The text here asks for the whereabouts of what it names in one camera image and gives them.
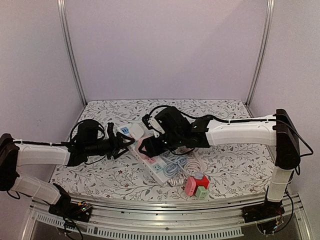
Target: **purple wall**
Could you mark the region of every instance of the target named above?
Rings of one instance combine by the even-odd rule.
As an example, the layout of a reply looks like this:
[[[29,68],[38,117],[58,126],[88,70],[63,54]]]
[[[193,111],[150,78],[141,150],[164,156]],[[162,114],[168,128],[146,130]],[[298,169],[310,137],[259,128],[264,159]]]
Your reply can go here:
[[[266,1],[68,0],[88,100],[242,99]]]
[[[0,134],[65,141],[82,106],[63,40],[57,1],[1,1]],[[23,171],[48,180],[53,166]],[[30,199],[0,192],[0,239],[17,240]]]
[[[252,112],[288,111],[315,155],[301,160],[299,192],[314,239],[320,239],[320,1],[278,0]]]

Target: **black cable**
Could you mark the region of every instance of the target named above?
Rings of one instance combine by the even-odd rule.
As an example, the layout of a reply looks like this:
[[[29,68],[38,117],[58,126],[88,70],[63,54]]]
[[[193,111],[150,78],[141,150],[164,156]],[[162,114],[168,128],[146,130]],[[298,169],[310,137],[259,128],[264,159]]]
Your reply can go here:
[[[300,176],[301,170],[300,170],[300,164],[298,165],[298,167],[296,167],[295,169],[295,173]]]
[[[90,162],[90,163],[87,163],[85,162],[84,164],[85,165],[92,165],[92,164],[96,164],[97,162],[100,162],[102,159],[104,159],[107,155],[104,155],[101,159],[97,160],[97,161],[94,161],[94,162]]]
[[[276,230],[274,233],[278,233],[278,232],[282,231],[283,229],[285,229],[285,227],[288,226],[288,224],[290,223],[292,217],[294,216],[294,201],[292,200],[292,198],[291,198],[291,196],[290,196],[287,188],[285,189],[285,194],[287,195],[287,197],[288,197],[288,198],[290,199],[290,201],[291,201],[291,206],[292,206],[291,215],[290,215],[290,217],[289,217],[289,220],[286,222],[286,224],[285,224],[281,229]]]
[[[169,106],[169,105],[159,105],[159,106],[156,106],[156,107],[154,107],[154,108],[150,111],[149,115],[151,116],[151,114],[152,114],[155,110],[157,110],[157,109],[159,109],[159,108],[167,108],[167,107],[171,107],[171,106]]]
[[[184,153],[175,153],[174,151],[172,151],[171,149],[169,149],[170,153],[172,153],[173,155],[176,155],[176,156],[187,155],[187,154],[191,153],[193,150],[195,150],[195,148],[192,148],[191,150],[186,151],[186,152],[184,152]]]
[[[69,236],[69,233],[67,233],[67,226],[71,227],[71,228],[76,228],[81,236],[80,240],[84,240],[84,236],[80,230],[80,228],[78,227],[78,225],[75,223],[75,221],[73,221],[70,217],[68,217],[66,214],[64,214],[63,212],[59,211],[55,206],[53,206],[52,204],[48,203],[47,201],[44,201],[46,204],[48,204],[50,207],[54,208],[54,210],[56,210],[58,213],[60,213],[63,217],[64,220],[64,234],[71,240],[77,240],[71,236]]]
[[[6,193],[7,193],[10,197],[12,197],[13,199],[17,199],[17,200],[20,200],[20,199],[21,199],[20,194],[19,194],[17,191],[15,192],[15,193],[16,193],[16,196],[11,195],[11,193],[10,193],[9,191],[6,191]]]
[[[14,144],[30,144],[30,145],[42,145],[42,146],[54,146],[54,147],[63,147],[65,144],[63,143],[48,143],[48,142],[38,142],[38,141],[23,141],[16,140],[13,142]]]
[[[303,142],[303,144],[309,149],[310,152],[300,155],[300,158],[303,158],[303,157],[306,157],[306,156],[311,156],[311,155],[314,154],[314,150],[310,147],[310,145],[302,138],[302,136],[300,136],[300,134],[297,132],[297,130],[295,130],[288,123],[286,123],[284,121],[281,121],[279,119],[269,119],[269,121],[278,122],[278,123],[282,123],[282,124],[286,125],[288,128],[290,128],[297,135],[297,137],[301,140],[301,142]]]

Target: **white power strip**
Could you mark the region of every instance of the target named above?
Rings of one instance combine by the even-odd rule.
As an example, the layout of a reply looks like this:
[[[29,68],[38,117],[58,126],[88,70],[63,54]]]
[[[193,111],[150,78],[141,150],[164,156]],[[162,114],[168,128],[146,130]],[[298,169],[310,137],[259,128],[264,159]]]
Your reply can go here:
[[[141,127],[134,123],[129,123],[120,127],[117,127],[118,132],[131,137],[130,129],[137,129]],[[139,150],[137,149],[137,142],[131,144],[128,146],[128,149],[133,154],[133,156],[144,166],[145,170],[148,171],[148,173],[153,177],[154,180],[157,181],[158,184],[162,186],[166,186],[168,183],[167,181],[170,179],[165,176],[164,174],[164,168],[167,166],[167,163],[162,160],[161,157],[155,156],[152,158],[143,159],[139,153]]]

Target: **table surface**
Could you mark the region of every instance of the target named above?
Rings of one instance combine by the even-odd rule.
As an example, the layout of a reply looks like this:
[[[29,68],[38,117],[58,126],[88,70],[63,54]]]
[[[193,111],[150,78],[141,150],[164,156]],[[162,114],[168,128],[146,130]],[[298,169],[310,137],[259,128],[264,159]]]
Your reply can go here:
[[[102,100],[91,101],[80,117],[95,119],[105,128],[113,122],[116,127],[137,123],[159,105],[171,105],[193,116],[213,114],[224,119],[249,118],[238,100]],[[204,174],[210,179],[206,201],[263,193],[271,179],[274,166],[264,145],[223,144],[194,151],[204,162]],[[90,157],[93,162],[100,156]],[[77,195],[126,199],[136,201],[198,201],[186,196],[182,186],[161,186],[148,174],[131,153],[116,160],[103,159],[92,165],[57,166],[50,180]]]

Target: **wire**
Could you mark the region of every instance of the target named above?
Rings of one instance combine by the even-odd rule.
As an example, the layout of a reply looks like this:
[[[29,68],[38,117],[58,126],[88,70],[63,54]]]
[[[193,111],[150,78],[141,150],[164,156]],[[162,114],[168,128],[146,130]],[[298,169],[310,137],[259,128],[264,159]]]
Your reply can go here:
[[[282,124],[286,125],[288,128],[290,128],[296,134],[296,136],[301,140],[301,142],[303,142],[303,144],[309,149],[310,152],[300,155],[300,158],[303,158],[306,156],[311,156],[314,154],[314,150],[311,148],[311,146],[302,138],[302,136],[300,136],[300,134],[297,132],[297,130],[295,130],[288,123],[281,121],[279,119],[269,119],[269,121],[278,122],[278,123],[282,123]]]
[[[186,151],[186,152],[184,152],[184,153],[175,153],[173,150],[169,149],[170,153],[172,153],[173,155],[176,155],[176,156],[187,155],[187,154],[191,153],[193,150],[195,150],[195,148],[192,148],[191,150]]]
[[[183,185],[185,180],[190,176],[195,176],[195,173],[201,173],[204,171],[204,168],[197,158],[195,154],[193,154],[195,159],[187,159],[178,157],[175,160],[170,160],[164,156],[164,158],[169,164],[163,169],[163,174],[170,178],[168,183],[172,186],[180,186]],[[174,178],[174,176],[178,173],[178,167],[182,170],[182,176]]]
[[[173,178],[178,173],[178,167],[184,171],[185,173],[189,174],[185,169],[184,166],[187,164],[187,159],[184,157],[177,157],[175,160],[170,160],[166,157],[163,157],[166,161],[169,162],[164,169],[163,174],[167,178]]]
[[[52,207],[54,210],[56,210],[58,213],[60,213],[63,217],[64,220],[64,234],[71,240],[77,240],[71,236],[69,236],[69,233],[67,233],[67,226],[71,227],[71,228],[76,228],[77,231],[79,232],[81,239],[80,240],[84,240],[84,236],[80,230],[80,228],[78,227],[78,225],[75,223],[75,221],[73,221],[70,217],[68,217],[66,214],[64,214],[63,212],[59,211],[55,206],[53,206],[52,204],[48,203],[47,201],[44,201],[46,204],[48,204],[50,207]]]
[[[13,142],[15,144],[30,144],[30,145],[43,145],[43,146],[54,146],[54,147],[63,147],[65,144],[63,143],[49,143],[49,142],[38,142],[38,141],[22,141],[17,140]]]
[[[157,110],[157,109],[159,109],[159,108],[168,108],[168,107],[172,107],[172,106],[169,106],[169,105],[159,105],[159,106],[156,106],[156,107],[154,107],[154,108],[150,111],[149,115],[151,116],[151,114],[152,114],[155,110]]]
[[[296,167],[295,169],[295,173],[300,176],[301,170],[300,170],[300,164],[298,165],[298,167]]]
[[[99,160],[97,160],[97,161],[90,162],[90,163],[85,162],[84,164],[85,164],[85,165],[92,165],[92,164],[96,164],[96,163],[100,162],[102,159],[104,159],[106,156],[107,156],[107,155],[104,155],[102,158],[100,158],[100,159],[99,159]]]
[[[9,191],[6,191],[6,193],[13,199],[17,199],[17,200],[21,199],[20,194],[17,191],[15,191],[16,196],[11,195]]]
[[[291,198],[291,196],[290,196],[287,188],[285,189],[285,194],[287,195],[287,197],[288,197],[288,198],[290,199],[290,201],[291,201],[291,215],[290,215],[290,217],[289,217],[289,220],[286,222],[286,224],[285,224],[281,229],[276,230],[275,233],[278,233],[278,232],[282,231],[283,229],[285,229],[285,227],[289,225],[292,217],[294,216],[294,208],[295,208],[295,207],[294,207],[294,201],[292,200],[292,198]]]

